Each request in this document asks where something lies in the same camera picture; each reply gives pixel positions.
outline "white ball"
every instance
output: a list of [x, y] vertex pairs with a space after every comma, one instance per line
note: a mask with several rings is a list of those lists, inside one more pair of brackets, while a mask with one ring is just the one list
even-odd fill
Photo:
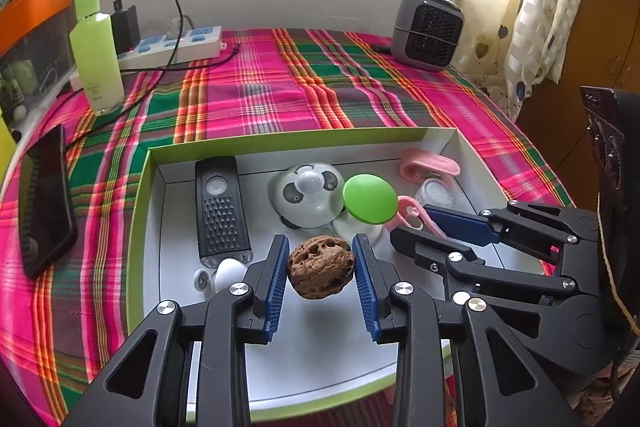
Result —
[[14, 109], [13, 117], [15, 121], [21, 122], [22, 120], [27, 118], [27, 108], [23, 105], [19, 105]]
[[242, 282], [245, 273], [246, 266], [237, 259], [223, 259], [218, 266], [215, 277], [211, 279], [211, 286], [218, 293], [234, 282]]

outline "clear plastic container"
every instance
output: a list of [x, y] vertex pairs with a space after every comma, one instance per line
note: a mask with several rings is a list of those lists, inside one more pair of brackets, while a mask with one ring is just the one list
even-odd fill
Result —
[[73, 65], [68, 28], [73, 9], [44, 21], [0, 57], [0, 106], [7, 122], [15, 109], [38, 106], [49, 89]]
[[444, 208], [451, 208], [454, 201], [449, 187], [437, 178], [426, 180], [415, 193], [415, 199], [421, 205], [432, 204]]

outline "cardboard box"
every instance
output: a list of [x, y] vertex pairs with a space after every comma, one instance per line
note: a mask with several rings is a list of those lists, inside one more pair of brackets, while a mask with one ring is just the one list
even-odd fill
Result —
[[[454, 128], [369, 128], [317, 130], [204, 140], [150, 149], [143, 168], [131, 225], [127, 264], [127, 318], [132, 331], [159, 301], [189, 305], [210, 298], [193, 286], [203, 268], [196, 237], [195, 163], [212, 156], [238, 161], [242, 203], [254, 262], [268, 253], [276, 233], [291, 250], [322, 229], [291, 230], [279, 220], [267, 183], [292, 165], [322, 161], [345, 177], [370, 172], [389, 181], [398, 195], [413, 196], [419, 185], [399, 176], [402, 151], [419, 147], [459, 163], [454, 208], [477, 214], [504, 208], [503, 191], [481, 158]], [[539, 261], [505, 245], [474, 247], [489, 266], [542, 273]], [[383, 233], [374, 244], [379, 259], [391, 261], [402, 279], [444, 297], [442, 279], [395, 252]], [[397, 346], [371, 342], [353, 280], [321, 301], [300, 298], [287, 282], [280, 326], [268, 346], [247, 346], [248, 392], [253, 421], [311, 413], [359, 399], [395, 381]], [[443, 355], [450, 355], [444, 345]], [[193, 418], [199, 349], [194, 350], [189, 418]], [[451, 368], [446, 367], [446, 374]]]

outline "phone screen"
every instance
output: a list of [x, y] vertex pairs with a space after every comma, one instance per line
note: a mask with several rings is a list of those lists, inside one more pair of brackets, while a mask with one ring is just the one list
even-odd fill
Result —
[[78, 237], [61, 125], [40, 138], [22, 157], [18, 220], [22, 267], [27, 277], [40, 275]]

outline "black charger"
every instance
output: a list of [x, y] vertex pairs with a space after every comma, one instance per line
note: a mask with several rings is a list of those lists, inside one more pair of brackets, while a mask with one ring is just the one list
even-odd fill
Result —
[[113, 3], [115, 12], [111, 15], [111, 30], [113, 42], [116, 44], [116, 55], [130, 52], [140, 44], [140, 28], [138, 27], [138, 12], [136, 6], [122, 9], [120, 0]]

